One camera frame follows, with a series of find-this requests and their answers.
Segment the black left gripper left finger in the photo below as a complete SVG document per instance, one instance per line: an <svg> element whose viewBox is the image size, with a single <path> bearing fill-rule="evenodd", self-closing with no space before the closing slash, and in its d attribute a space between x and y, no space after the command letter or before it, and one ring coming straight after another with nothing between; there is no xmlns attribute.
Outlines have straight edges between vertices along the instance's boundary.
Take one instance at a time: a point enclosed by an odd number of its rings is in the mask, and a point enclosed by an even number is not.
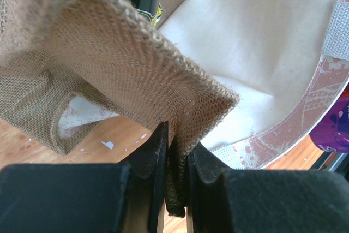
<svg viewBox="0 0 349 233"><path fill-rule="evenodd" d="M1 170L1 232L162 232L169 124L116 164Z"/></svg>

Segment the burlap canvas tote bag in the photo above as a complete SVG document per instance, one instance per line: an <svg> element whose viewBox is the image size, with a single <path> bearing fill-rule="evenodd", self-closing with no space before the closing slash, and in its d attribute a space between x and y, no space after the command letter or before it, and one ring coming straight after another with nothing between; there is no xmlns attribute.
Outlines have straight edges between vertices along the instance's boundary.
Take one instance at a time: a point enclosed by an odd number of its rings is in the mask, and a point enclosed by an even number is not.
<svg viewBox="0 0 349 233"><path fill-rule="evenodd" d="M1 0L1 119L70 153L107 118L169 122L167 209L201 142L233 168L292 149L348 84L348 0Z"/></svg>

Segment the purple Fanta can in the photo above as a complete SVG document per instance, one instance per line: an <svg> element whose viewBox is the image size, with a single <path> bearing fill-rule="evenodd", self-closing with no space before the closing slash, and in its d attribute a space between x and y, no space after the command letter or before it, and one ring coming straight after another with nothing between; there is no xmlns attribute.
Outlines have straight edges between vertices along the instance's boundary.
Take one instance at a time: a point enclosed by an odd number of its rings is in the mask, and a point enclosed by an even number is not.
<svg viewBox="0 0 349 233"><path fill-rule="evenodd" d="M313 143L330 153L348 153L348 86L310 132Z"/></svg>

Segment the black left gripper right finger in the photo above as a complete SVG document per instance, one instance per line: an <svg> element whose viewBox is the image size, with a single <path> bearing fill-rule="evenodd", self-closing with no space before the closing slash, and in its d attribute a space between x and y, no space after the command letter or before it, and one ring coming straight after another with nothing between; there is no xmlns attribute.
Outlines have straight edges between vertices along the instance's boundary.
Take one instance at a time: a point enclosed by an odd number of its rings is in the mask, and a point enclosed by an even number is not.
<svg viewBox="0 0 349 233"><path fill-rule="evenodd" d="M188 156L189 232L348 232L348 181L328 171L234 170Z"/></svg>

